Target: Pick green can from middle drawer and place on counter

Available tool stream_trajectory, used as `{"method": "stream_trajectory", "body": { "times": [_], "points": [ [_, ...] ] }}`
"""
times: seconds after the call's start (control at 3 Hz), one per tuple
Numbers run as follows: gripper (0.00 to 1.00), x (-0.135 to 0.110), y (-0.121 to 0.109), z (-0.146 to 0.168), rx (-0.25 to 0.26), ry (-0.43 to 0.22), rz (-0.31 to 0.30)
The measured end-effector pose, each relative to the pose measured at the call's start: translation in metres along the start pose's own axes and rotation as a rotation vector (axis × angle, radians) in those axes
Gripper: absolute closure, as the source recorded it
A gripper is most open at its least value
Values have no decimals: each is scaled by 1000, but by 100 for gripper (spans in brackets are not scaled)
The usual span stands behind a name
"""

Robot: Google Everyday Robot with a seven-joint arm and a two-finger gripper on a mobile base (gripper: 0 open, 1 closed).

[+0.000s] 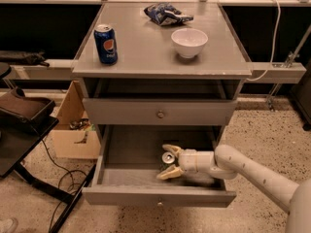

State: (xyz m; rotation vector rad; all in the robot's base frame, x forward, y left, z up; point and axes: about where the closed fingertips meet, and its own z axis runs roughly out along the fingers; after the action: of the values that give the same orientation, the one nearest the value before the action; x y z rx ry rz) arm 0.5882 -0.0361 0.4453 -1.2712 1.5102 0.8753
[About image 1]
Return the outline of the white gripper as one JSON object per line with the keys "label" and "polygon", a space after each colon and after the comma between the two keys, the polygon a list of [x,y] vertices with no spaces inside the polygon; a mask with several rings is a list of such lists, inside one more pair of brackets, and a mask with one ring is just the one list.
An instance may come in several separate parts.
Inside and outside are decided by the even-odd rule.
{"label": "white gripper", "polygon": [[179,146],[164,144],[162,148],[178,157],[179,166],[171,165],[156,177],[159,180],[168,180],[181,177],[186,172],[209,173],[215,165],[212,151],[183,150]]}

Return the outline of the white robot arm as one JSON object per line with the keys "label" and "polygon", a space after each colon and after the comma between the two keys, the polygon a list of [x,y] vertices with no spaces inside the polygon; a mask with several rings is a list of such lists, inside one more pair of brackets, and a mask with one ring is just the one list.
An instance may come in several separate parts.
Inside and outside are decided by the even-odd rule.
{"label": "white robot arm", "polygon": [[184,150],[168,144],[162,148],[162,162],[167,167],[157,175],[159,180],[186,172],[223,180],[241,175],[288,214],[286,233],[311,233],[311,179],[293,182],[229,145],[218,145],[214,151]]}

